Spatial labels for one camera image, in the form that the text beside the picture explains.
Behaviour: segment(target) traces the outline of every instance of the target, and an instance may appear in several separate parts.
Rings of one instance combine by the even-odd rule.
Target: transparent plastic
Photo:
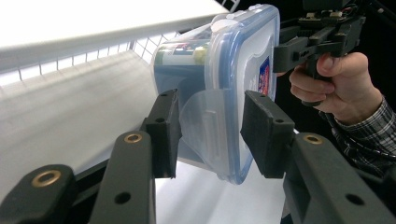
[[[245,91],[275,99],[272,62],[278,34],[277,8],[256,5],[219,15],[211,24],[165,43],[155,59],[158,90],[179,89],[179,151],[194,153],[197,157],[189,159],[199,158],[230,183],[241,184],[253,160],[240,134]],[[177,55],[164,56],[177,50]],[[188,57],[178,57],[183,50],[182,56]]]

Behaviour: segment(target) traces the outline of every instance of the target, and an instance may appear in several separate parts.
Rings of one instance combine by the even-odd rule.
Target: metal ring
[[[314,145],[320,145],[323,143],[323,140],[321,138],[314,136],[312,134],[305,135],[304,140]]]
[[[49,178],[49,179],[46,179],[44,181],[41,181],[40,178],[45,176],[45,175],[52,175],[52,177]],[[57,181],[59,178],[61,178],[61,172],[60,171],[57,171],[57,170],[45,171],[45,172],[37,175],[33,179],[32,185],[33,185],[33,187],[36,187],[36,188],[46,187],[48,185],[51,185],[51,184],[55,183],[55,181]]]
[[[140,140],[142,140],[142,139],[143,139],[143,136],[141,134],[131,133],[124,138],[124,141],[126,143],[137,143],[137,142],[140,142]]]

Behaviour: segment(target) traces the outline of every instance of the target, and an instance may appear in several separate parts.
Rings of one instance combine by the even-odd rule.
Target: human hand
[[[318,59],[317,70],[332,82],[309,77],[301,64],[290,75],[291,93],[306,102],[322,101],[315,108],[333,113],[345,125],[369,118],[381,105],[382,94],[370,79],[364,54],[350,53],[342,58],[324,54]]]

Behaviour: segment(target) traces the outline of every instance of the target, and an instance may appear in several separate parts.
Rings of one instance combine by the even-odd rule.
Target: person's arm
[[[307,76],[302,64],[290,75],[291,93],[306,102],[322,101],[315,108],[326,114],[344,153],[362,170],[382,176],[396,163],[391,158],[396,155],[396,120],[370,79],[366,56],[323,55],[317,69],[332,82]],[[377,156],[378,152],[389,157]]]

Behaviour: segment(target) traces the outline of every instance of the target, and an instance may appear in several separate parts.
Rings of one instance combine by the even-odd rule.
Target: shirt sleeve
[[[339,147],[358,168],[383,177],[396,164],[396,115],[385,99],[370,118],[358,124],[346,126],[325,117]]]

